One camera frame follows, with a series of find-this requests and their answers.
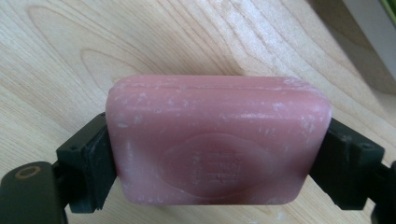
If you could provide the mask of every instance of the wood grain pattern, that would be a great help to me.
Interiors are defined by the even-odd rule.
[[[0,176],[55,161],[104,111],[113,83],[134,74],[302,78],[329,97],[335,118],[385,147],[390,164],[396,84],[343,6],[326,2],[1,1]],[[116,181],[105,210],[69,221],[369,223],[372,209],[341,211],[311,178],[282,206],[139,206]]]

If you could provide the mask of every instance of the white flecks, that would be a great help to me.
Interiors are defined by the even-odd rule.
[[[301,122],[301,127],[302,127],[304,130],[307,130],[307,129],[309,128],[309,122],[308,122],[308,120],[306,120],[305,118],[302,118],[300,122]]]
[[[139,124],[142,122],[142,120],[143,120],[143,116],[141,115],[134,116],[134,124]]]
[[[317,127],[315,126],[315,124],[311,123],[311,125],[309,126],[308,132],[309,132],[309,133],[313,133],[313,132],[315,131],[316,128],[317,128]]]
[[[175,105],[175,102],[172,99],[170,99],[170,100],[168,100],[168,104],[169,105]]]
[[[273,104],[273,109],[275,111],[279,111],[280,108],[282,108],[284,105],[282,103],[274,103]]]
[[[274,198],[268,199],[267,202],[265,202],[265,203],[268,203],[268,204],[279,204],[279,203],[281,203],[281,201],[277,197],[274,197]]]
[[[166,128],[162,128],[162,129],[160,130],[160,135],[163,134],[163,133],[165,133],[165,131],[166,131]]]
[[[183,106],[187,107],[189,105],[189,102],[187,100],[183,100]]]
[[[157,196],[157,203],[163,203],[163,199],[160,196]]]
[[[118,123],[117,126],[119,126],[119,128],[128,128],[128,124],[126,123]]]
[[[221,117],[223,120],[227,120],[227,116],[226,116],[225,114],[223,114],[223,113],[220,114],[220,117]]]

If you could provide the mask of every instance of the wooden table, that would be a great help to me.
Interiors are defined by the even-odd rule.
[[[55,149],[105,110],[134,74],[300,77],[333,116],[396,159],[396,84],[341,0],[0,2],[0,176]],[[105,209],[70,223],[369,223],[308,177],[279,206],[128,203],[116,180]]]

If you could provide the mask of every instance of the clamp jaw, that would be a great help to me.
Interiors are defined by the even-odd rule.
[[[102,209],[117,177],[105,113],[56,150],[54,164],[37,161],[7,173],[0,188],[0,223],[67,223],[73,213]]]

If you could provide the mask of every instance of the pink soap bar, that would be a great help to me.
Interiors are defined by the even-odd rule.
[[[282,204],[298,195],[331,119],[294,77],[133,76],[106,119],[126,197],[142,204]]]

